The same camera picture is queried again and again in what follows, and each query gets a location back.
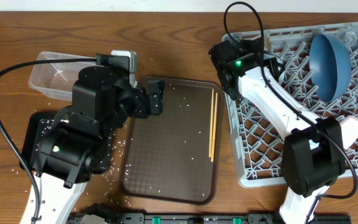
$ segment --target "chopsticks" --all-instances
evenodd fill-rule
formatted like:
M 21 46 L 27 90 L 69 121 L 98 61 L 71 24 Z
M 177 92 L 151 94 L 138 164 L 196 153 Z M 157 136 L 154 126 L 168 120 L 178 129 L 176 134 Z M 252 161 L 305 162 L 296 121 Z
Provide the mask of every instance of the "chopsticks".
M 217 113 L 218 113 L 218 93 L 215 94 L 215 107 L 214 107 L 214 90 L 212 89 L 211 122 L 209 125 L 209 157 L 211 158 L 211 162 L 214 161 L 214 153 L 215 153 L 215 135 L 216 135 Z

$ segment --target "black base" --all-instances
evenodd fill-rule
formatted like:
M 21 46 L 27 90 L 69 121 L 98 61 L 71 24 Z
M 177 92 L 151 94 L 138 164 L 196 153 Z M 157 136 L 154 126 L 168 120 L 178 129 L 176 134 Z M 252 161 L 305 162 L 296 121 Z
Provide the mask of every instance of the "black base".
M 108 205 L 95 203 L 84 213 L 70 215 L 66 224 L 90 224 L 83 221 L 85 215 L 102 218 L 92 224 L 285 224 L 273 213 L 249 213 L 247 215 L 161 215 L 143 213 L 119 214 Z M 347 215 L 315 215 L 310 224 L 351 224 Z
M 46 135 L 47 132 L 50 131 L 48 127 L 52 126 L 53 119 L 55 118 L 57 112 L 37 112 L 34 113 L 29 120 L 29 125 L 27 127 L 27 133 L 25 135 L 22 155 L 25 161 L 30 164 L 32 170 L 34 162 L 38 156 L 39 147 L 38 143 L 40 142 L 41 138 Z M 94 174 L 102 174 L 108 170 L 110 166 L 110 153 L 111 153 L 111 145 L 113 141 L 113 135 L 110 135 L 108 139 L 108 144 L 106 145 L 107 154 L 103 156 L 100 160 L 101 162 L 94 168 Z

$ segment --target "dish rack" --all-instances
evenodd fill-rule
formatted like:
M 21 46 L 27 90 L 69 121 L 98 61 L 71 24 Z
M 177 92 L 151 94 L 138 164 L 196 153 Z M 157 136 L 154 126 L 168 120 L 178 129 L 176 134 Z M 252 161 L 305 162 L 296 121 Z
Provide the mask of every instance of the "dish rack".
M 358 22 L 309 27 L 265 30 L 270 38 L 268 54 L 285 64 L 279 84 L 289 94 L 320 117 L 333 116 L 338 121 L 347 115 L 358 118 Z M 351 82 L 345 94 L 330 103 L 320 101 L 316 95 L 309 69 L 309 49 L 317 34 L 335 35 L 349 51 Z M 233 33 L 240 39 L 254 39 L 260 31 Z M 227 35 L 222 41 L 229 40 Z M 267 118 L 248 99 L 237 103 L 225 95 L 230 120 L 230 139 L 237 179 L 242 187 L 262 187 L 285 184 L 281 173 L 283 140 Z M 358 139 L 346 154 L 358 175 Z M 346 170 L 340 177 L 350 177 Z

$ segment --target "plastic tray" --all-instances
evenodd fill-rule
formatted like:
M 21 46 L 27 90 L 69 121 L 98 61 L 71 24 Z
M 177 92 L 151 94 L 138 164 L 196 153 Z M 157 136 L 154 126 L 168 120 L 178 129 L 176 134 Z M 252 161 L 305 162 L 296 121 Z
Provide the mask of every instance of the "plastic tray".
M 313 37 L 329 34 L 339 37 L 351 58 L 352 78 L 346 93 L 330 103 L 319 101 L 311 84 L 309 49 Z M 232 34 L 237 39 L 252 39 L 260 31 Z M 320 115 L 334 116 L 338 121 L 347 115 L 358 118 L 358 22 L 322 26 L 265 30 L 270 38 L 269 54 L 285 63 L 285 75 L 279 83 L 302 105 Z M 224 35 L 222 41 L 228 40 Z M 247 99 L 240 104 L 226 97 L 230 120 L 230 139 L 237 179 L 242 187 L 261 187 L 285 184 L 280 170 L 283 140 L 263 114 Z M 358 174 L 358 139 L 346 150 Z M 350 177 L 349 170 L 340 177 Z
M 126 195 L 204 205 L 215 194 L 223 91 L 214 83 L 174 78 L 148 77 L 139 83 L 146 86 L 154 80 L 165 80 L 163 112 L 132 119 L 120 189 Z M 212 90 L 218 102 L 214 152 L 210 154 Z
M 79 55 L 69 55 L 55 52 L 41 52 L 37 60 L 53 60 L 53 59 L 74 59 L 74 58 L 91 58 Z M 136 57 L 133 57 L 131 64 L 136 71 Z M 95 66 L 95 62 L 72 62 L 72 63 L 47 63 L 34 65 L 31 72 L 29 87 L 40 91 L 45 96 L 58 100 L 71 101 L 72 89 L 74 83 L 78 79 L 78 73 L 86 67 Z M 135 73 L 129 74 L 129 83 L 132 87 L 136 87 Z

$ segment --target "black cable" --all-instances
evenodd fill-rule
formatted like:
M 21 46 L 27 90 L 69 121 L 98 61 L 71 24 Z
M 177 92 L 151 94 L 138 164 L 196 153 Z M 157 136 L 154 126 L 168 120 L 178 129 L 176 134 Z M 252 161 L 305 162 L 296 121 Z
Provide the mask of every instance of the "black cable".
M 317 207 L 317 203 L 321 200 L 321 197 L 319 195 L 316 196 L 316 198 L 313 201 L 313 204 L 311 205 L 311 208 L 308 212 L 308 214 L 306 215 L 306 221 L 305 224 L 309 223 L 309 219 L 311 217 L 311 215 L 314 213 L 314 211 L 316 210 Z
M 8 73 L 8 72 L 10 72 L 12 70 L 15 70 L 17 68 L 30 66 L 30 65 L 38 65 L 38 64 L 44 64 L 44 63 L 95 62 L 95 61 L 96 61 L 95 58 L 76 58 L 76 59 L 59 59 L 59 60 L 38 60 L 38 61 L 33 61 L 33 62 L 26 62 L 26 63 L 21 63 L 21 64 L 18 64 L 18 65 L 11 66 L 11 67 L 9 67 L 7 69 L 4 69 L 4 70 L 0 71 L 0 78 L 3 75 L 5 75 L 6 73 Z M 2 135 L 6 139 L 7 143 L 11 146 L 14 154 L 17 156 L 17 158 L 19 159 L 20 163 L 23 165 L 23 168 L 24 168 L 25 172 L 27 173 L 27 175 L 30 178 L 32 187 L 34 188 L 34 192 L 35 192 L 35 212 L 34 212 L 34 216 L 31 218 L 31 223 L 35 223 L 37 220 L 39 220 L 38 215 L 39 215 L 39 212 L 40 212 L 40 203 L 41 203 L 40 192 L 38 190 L 37 183 L 36 183 L 36 181 L 34 179 L 34 176 L 32 175 L 30 166 L 26 163 L 26 161 L 22 157 L 21 153 L 17 149 L 16 145 L 13 143 L 11 137 L 8 135 L 4 125 L 2 124 L 1 119 L 0 119 L 0 131 L 2 132 Z
M 230 39 L 232 39 L 233 41 L 235 41 L 236 43 L 239 44 L 239 42 L 229 33 L 228 29 L 227 29 L 227 25 L 226 25 L 226 16 L 227 16 L 227 12 L 229 11 L 229 9 L 232 6 L 238 5 L 238 4 L 242 4 L 247 6 L 249 9 L 252 10 L 252 12 L 255 14 L 256 18 L 258 19 L 258 23 L 259 23 L 259 29 L 260 29 L 260 36 L 262 38 L 261 43 L 264 43 L 263 38 L 264 38 L 264 28 L 262 25 L 262 21 L 260 20 L 259 14 L 258 12 L 248 3 L 246 2 L 234 2 L 232 4 L 230 4 L 226 11 L 224 12 L 224 18 L 223 18 L 223 25 L 224 28 L 226 30 L 226 34 L 230 37 Z M 322 129 L 320 129 L 319 127 L 317 127 L 314 122 L 312 122 L 311 120 L 309 120 L 307 117 L 302 115 L 301 111 L 298 111 L 296 108 L 292 107 L 291 104 L 289 104 L 289 102 L 287 102 L 274 88 L 273 86 L 270 84 L 270 80 L 268 80 L 266 78 L 265 75 L 265 71 L 264 71 L 264 45 L 260 44 L 260 55 L 259 55 L 259 66 L 262 72 L 262 77 L 266 83 L 266 85 L 270 88 L 270 90 L 274 93 L 275 96 L 277 96 L 278 99 L 280 99 L 290 110 L 292 110 L 297 117 L 301 118 L 303 121 L 305 121 L 306 123 L 308 123 L 311 127 L 313 127 L 317 132 L 320 133 L 320 135 L 322 135 L 322 137 L 324 137 L 325 139 L 327 139 L 331 144 L 333 144 L 335 146 L 335 148 L 337 148 L 337 150 L 342 154 L 343 158 L 345 158 L 345 161 L 347 163 L 347 166 L 349 167 L 349 169 L 351 170 L 352 176 L 353 176 L 353 189 L 351 190 L 350 193 L 348 193 L 347 195 L 328 195 L 328 194 L 319 194 L 319 197 L 326 197 L 326 198 L 335 198 L 335 199 L 346 199 L 346 198 L 350 198 L 351 196 L 353 196 L 355 194 L 355 192 L 357 191 L 357 185 L 358 185 L 358 180 L 357 180 L 357 174 L 356 171 L 354 170 L 354 167 L 352 166 L 349 158 L 347 157 L 345 151 L 343 149 L 341 149 L 336 142 L 330 137 L 328 136 Z

